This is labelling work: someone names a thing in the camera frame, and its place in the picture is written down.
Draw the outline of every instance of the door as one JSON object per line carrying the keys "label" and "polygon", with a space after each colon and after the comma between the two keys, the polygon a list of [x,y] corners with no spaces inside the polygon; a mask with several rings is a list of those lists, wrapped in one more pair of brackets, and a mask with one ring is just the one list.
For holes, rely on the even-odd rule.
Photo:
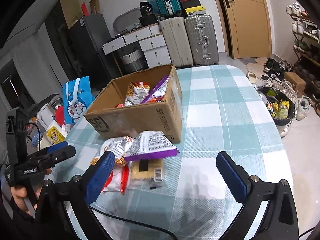
{"label": "door", "polygon": [[270,30],[265,0],[223,0],[233,58],[269,57]]}

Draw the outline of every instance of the refrigerator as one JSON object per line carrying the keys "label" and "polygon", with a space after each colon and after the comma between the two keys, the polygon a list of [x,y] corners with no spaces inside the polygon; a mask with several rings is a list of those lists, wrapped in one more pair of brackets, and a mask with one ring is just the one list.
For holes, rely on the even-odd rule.
{"label": "refrigerator", "polygon": [[82,67],[82,76],[89,76],[93,90],[101,90],[121,73],[111,54],[105,55],[102,46],[111,41],[102,14],[81,17],[70,28],[70,37]]}

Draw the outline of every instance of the silver suitcase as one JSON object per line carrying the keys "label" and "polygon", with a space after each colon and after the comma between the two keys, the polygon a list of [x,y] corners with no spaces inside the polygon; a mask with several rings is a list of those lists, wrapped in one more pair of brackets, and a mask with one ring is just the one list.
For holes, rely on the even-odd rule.
{"label": "silver suitcase", "polygon": [[183,17],[169,18],[160,22],[165,43],[176,67],[193,65],[189,39]]}
{"label": "silver suitcase", "polygon": [[185,25],[195,65],[206,66],[219,62],[218,45],[210,15],[185,18]]}

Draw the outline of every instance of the table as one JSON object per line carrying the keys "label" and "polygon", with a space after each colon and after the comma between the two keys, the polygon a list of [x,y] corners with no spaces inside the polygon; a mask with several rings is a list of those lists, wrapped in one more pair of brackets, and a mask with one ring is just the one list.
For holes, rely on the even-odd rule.
{"label": "table", "polygon": [[[182,142],[177,157],[164,162],[166,186],[100,194],[92,206],[110,214],[172,231],[179,239],[219,239],[241,205],[236,203],[218,172],[217,153],[225,150],[249,175],[293,189],[286,151],[259,95],[238,68],[229,65],[178,70],[183,92]],[[88,168],[104,140],[82,118],[67,136],[76,156],[59,163],[55,182],[67,181]],[[261,205],[247,239],[262,218]],[[78,236],[85,236],[69,209]],[[170,239],[157,231],[129,225],[97,214],[113,239]]]}

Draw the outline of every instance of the doraemon bag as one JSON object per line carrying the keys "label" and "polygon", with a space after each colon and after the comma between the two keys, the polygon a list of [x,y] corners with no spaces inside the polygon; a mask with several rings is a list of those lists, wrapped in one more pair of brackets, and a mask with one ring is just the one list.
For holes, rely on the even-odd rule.
{"label": "doraemon bag", "polygon": [[89,77],[77,78],[63,86],[64,118],[72,124],[84,115],[94,100],[91,94]]}

